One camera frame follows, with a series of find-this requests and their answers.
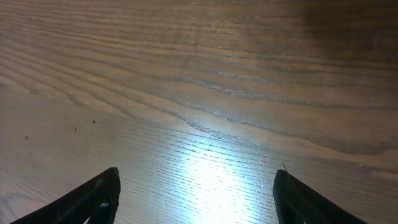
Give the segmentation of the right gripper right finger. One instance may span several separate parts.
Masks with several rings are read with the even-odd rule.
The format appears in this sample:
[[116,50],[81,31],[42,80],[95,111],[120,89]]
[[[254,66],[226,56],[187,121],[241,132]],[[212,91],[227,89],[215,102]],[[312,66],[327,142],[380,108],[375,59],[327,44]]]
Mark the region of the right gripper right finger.
[[276,172],[272,193],[283,224],[366,224],[285,170]]

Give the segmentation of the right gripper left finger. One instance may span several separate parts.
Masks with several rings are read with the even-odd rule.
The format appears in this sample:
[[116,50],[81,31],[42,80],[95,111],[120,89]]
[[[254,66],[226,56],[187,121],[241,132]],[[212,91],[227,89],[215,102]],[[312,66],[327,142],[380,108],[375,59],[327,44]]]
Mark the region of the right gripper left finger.
[[113,224],[120,193],[119,171],[110,167],[63,197],[11,224]]

